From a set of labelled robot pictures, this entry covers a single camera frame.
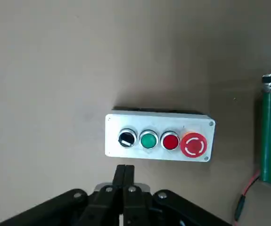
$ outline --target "table surface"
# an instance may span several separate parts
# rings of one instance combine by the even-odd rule
[[[229,221],[258,167],[271,1],[0,0],[0,221],[117,164]],[[208,163],[109,158],[113,106],[193,109],[217,122]],[[257,183],[239,225],[271,225]]]

